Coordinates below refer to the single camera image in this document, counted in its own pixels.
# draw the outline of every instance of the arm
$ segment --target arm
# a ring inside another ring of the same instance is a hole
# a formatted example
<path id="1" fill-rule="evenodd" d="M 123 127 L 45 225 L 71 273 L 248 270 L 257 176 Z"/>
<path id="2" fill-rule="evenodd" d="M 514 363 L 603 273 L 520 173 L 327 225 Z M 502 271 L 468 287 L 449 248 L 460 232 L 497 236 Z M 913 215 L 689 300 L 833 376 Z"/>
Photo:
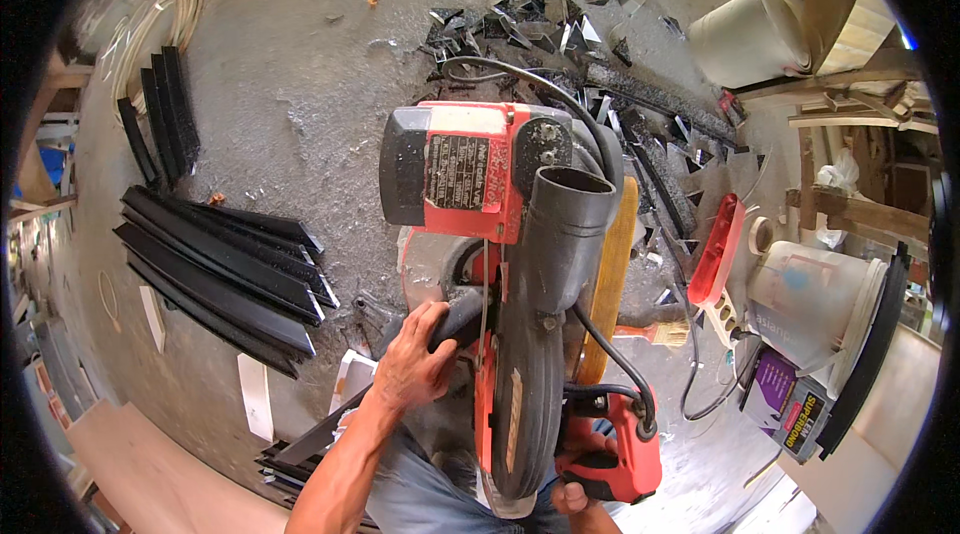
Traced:
<path id="1" fill-rule="evenodd" d="M 356 531 L 394 426 L 407 408 L 447 394 L 457 343 L 446 340 L 433 354 L 426 344 L 448 307 L 426 302 L 403 321 L 377 365 L 373 386 L 348 416 L 349 427 L 296 498 L 286 534 Z"/>

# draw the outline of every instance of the saw handle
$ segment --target saw handle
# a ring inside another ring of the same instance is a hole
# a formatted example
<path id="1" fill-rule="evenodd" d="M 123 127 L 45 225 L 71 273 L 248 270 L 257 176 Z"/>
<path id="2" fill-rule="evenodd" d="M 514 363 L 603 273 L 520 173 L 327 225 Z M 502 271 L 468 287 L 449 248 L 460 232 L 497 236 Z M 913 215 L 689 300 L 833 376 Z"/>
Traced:
<path id="1" fill-rule="evenodd" d="M 595 450 L 574 456 L 557 457 L 557 474 L 564 482 L 578 482 L 583 492 L 596 501 L 619 501 L 636 504 L 650 497 L 660 486 L 663 468 L 660 460 L 660 437 L 644 442 L 637 434 L 640 421 L 630 408 L 633 400 L 610 394 L 606 419 L 616 432 L 616 455 Z M 583 436 L 589 432 L 589 421 L 570 416 L 568 433 Z"/>
<path id="2" fill-rule="evenodd" d="M 480 320 L 483 313 L 483 292 L 479 286 L 457 286 L 449 296 L 450 309 L 439 318 L 427 342 L 430 353 L 448 338 L 457 341 L 458 349 L 465 349 L 480 338 Z"/>

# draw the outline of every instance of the white board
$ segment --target white board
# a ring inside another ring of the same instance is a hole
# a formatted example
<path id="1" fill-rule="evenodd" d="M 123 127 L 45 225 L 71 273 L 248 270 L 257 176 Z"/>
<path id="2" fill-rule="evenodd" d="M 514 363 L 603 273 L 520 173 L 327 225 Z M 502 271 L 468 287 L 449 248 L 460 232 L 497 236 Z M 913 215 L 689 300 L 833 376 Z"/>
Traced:
<path id="1" fill-rule="evenodd" d="M 267 366 L 243 352 L 237 355 L 240 392 L 246 409 L 246 425 L 260 438 L 274 442 L 274 414 L 270 410 Z"/>
<path id="2" fill-rule="evenodd" d="M 147 323 L 150 324 L 150 334 L 156 349 L 163 355 L 163 343 L 167 339 L 167 329 L 163 326 L 161 308 L 157 305 L 157 295 L 150 286 L 140 286 L 140 300 L 143 301 L 143 311 L 147 313 Z"/>

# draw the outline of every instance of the yellow strip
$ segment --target yellow strip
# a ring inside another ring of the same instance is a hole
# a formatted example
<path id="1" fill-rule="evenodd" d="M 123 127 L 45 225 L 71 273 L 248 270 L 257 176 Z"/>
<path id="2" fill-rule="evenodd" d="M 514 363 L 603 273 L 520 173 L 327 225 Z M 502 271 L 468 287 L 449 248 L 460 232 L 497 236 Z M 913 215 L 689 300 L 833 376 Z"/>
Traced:
<path id="1" fill-rule="evenodd" d="M 620 297 L 623 296 L 623 284 L 627 279 L 627 264 L 630 263 L 630 249 L 634 244 L 634 226 L 637 223 L 639 203 L 637 181 L 624 178 L 620 207 L 603 242 L 600 269 L 590 307 L 590 320 L 606 340 L 614 339 L 614 329 L 617 327 Z M 577 384 L 599 384 L 605 369 L 607 354 L 588 333 L 583 342 L 583 358 L 577 370 Z"/>

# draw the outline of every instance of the black aluminum profile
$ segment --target black aluminum profile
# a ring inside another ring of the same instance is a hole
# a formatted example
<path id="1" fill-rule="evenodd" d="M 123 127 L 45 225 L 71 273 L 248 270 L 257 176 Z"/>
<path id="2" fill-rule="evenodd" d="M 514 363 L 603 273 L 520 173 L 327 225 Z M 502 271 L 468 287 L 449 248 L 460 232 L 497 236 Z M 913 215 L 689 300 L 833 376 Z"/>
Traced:
<path id="1" fill-rule="evenodd" d="M 231 324 L 193 300 L 184 290 L 177 288 L 173 282 L 150 267 L 135 252 L 128 251 L 126 253 L 126 264 L 157 294 L 172 303 L 178 310 L 188 315 L 211 334 L 284 376 L 294 380 L 297 379 L 297 370 L 294 369 L 291 358 L 287 353 Z"/>
<path id="2" fill-rule="evenodd" d="M 200 156 L 200 138 L 197 135 L 197 125 L 193 120 L 193 110 L 190 108 L 186 93 L 180 50 L 175 46 L 162 46 L 160 55 L 163 57 L 163 67 L 167 74 L 167 87 L 170 90 L 170 104 L 173 107 L 176 132 L 179 134 L 188 171 L 192 171 L 197 163 L 197 157 Z"/>
<path id="3" fill-rule="evenodd" d="M 170 150 L 174 154 L 176 171 L 183 176 L 190 173 L 191 170 L 187 169 L 184 146 L 181 144 L 181 135 L 177 130 L 177 120 L 174 119 L 174 108 L 170 104 L 170 87 L 167 85 L 167 70 L 163 66 L 163 57 L 150 55 L 150 64 L 153 66 L 153 82 L 156 83 L 156 99 L 160 103 L 160 117 L 163 120 L 163 128 L 167 132 Z"/>
<path id="4" fill-rule="evenodd" d="M 253 213 L 238 208 L 227 208 L 225 206 L 213 206 L 210 204 L 199 204 L 198 206 L 205 211 L 217 212 L 253 228 L 258 228 L 258 230 L 263 230 L 264 232 L 277 235 L 286 240 L 298 242 L 307 248 L 312 247 L 317 253 L 324 252 L 324 245 L 317 240 L 317 237 L 313 235 L 302 221 L 288 217 L 268 215 L 266 213 Z"/>
<path id="5" fill-rule="evenodd" d="M 123 240 L 126 248 L 168 281 L 177 283 L 210 312 L 263 342 L 289 350 L 299 357 L 306 359 L 316 355 L 302 324 L 237 291 L 135 224 L 125 223 L 113 231 Z"/>
<path id="6" fill-rule="evenodd" d="M 188 205 L 195 209 L 206 207 L 206 205 L 202 203 L 189 203 Z M 216 220 L 217 223 L 224 228 L 230 228 L 238 234 L 242 234 L 249 239 L 257 240 L 261 244 L 269 246 L 271 249 L 286 253 L 290 257 L 300 260 L 306 264 L 314 266 L 316 265 L 313 257 L 310 256 L 310 253 L 306 251 L 306 247 L 303 244 L 292 242 L 286 238 L 277 236 L 276 234 L 271 234 L 268 231 L 264 231 L 263 229 L 252 228 L 243 222 L 224 215 L 220 211 L 203 211 L 202 213 L 205 216 L 208 216 L 210 219 Z"/>
<path id="7" fill-rule="evenodd" d="M 907 252 L 906 243 L 900 242 L 896 254 L 890 260 L 887 270 L 887 281 L 880 295 L 880 302 L 876 308 L 876 315 L 867 340 L 863 343 L 860 356 L 846 379 L 843 389 L 837 396 L 836 402 L 830 408 L 830 417 L 826 425 L 817 436 L 820 445 L 820 460 L 826 460 L 854 425 L 854 420 L 867 401 L 877 375 L 881 372 L 883 360 L 887 357 L 887 350 L 894 339 L 897 323 L 900 321 L 901 308 L 904 306 L 907 274 L 910 271 L 911 258 Z"/>
<path id="8" fill-rule="evenodd" d="M 157 93 L 157 77 L 152 69 L 140 68 L 140 84 L 143 86 L 143 102 L 147 105 L 147 120 L 150 122 L 153 143 L 156 144 L 156 154 L 160 156 L 160 166 L 167 177 L 167 186 L 172 189 L 182 174 L 177 169 L 177 160 L 174 158 L 170 137 L 163 123 L 161 98 Z"/>
<path id="9" fill-rule="evenodd" d="M 171 213 L 191 221 L 198 227 L 203 228 L 208 234 L 240 249 L 260 262 L 282 271 L 288 276 L 304 281 L 320 303 L 333 309 L 337 309 L 340 306 L 340 302 L 333 296 L 327 280 L 317 271 L 315 265 L 301 259 L 296 259 L 289 254 L 261 244 L 258 240 L 246 237 L 242 233 L 227 228 L 203 212 L 196 210 L 192 205 L 181 204 L 175 201 L 168 202 L 166 200 L 164 200 L 164 202 L 166 208 Z"/>
<path id="10" fill-rule="evenodd" d="M 288 276 L 175 215 L 159 199 L 160 195 L 143 186 L 131 186 L 121 201 L 177 240 L 179 244 L 172 248 L 191 261 L 281 312 L 313 326 L 320 325 L 324 312 L 306 282 Z"/>
<path id="11" fill-rule="evenodd" d="M 133 153 L 133 159 L 136 161 L 136 166 L 140 168 L 140 173 L 143 174 L 143 181 L 147 188 L 156 189 L 160 184 L 161 176 L 157 172 L 154 160 L 150 158 L 147 143 L 143 141 L 143 133 L 140 132 L 140 124 L 137 122 L 137 110 L 130 102 L 130 97 L 117 99 L 117 110 L 120 112 L 120 120 L 123 121 L 129 150 Z"/>
<path id="12" fill-rule="evenodd" d="M 237 290 L 249 294 L 256 299 L 259 299 L 261 302 L 266 302 L 270 307 L 273 308 L 274 311 L 280 312 L 281 314 L 286 315 L 294 320 L 301 322 L 304 321 L 305 318 L 304 315 L 302 315 L 301 310 L 293 303 L 260 288 L 252 287 L 249 282 L 240 276 L 236 276 L 230 270 L 210 259 L 210 257 L 194 250 L 181 240 L 178 240 L 168 231 L 152 222 L 132 206 L 125 206 L 122 216 L 127 222 L 137 226 L 154 239 L 159 240 L 181 257 L 184 257 L 194 264 L 203 267 L 210 273 L 220 277 L 221 280 L 229 285 L 232 285 Z"/>

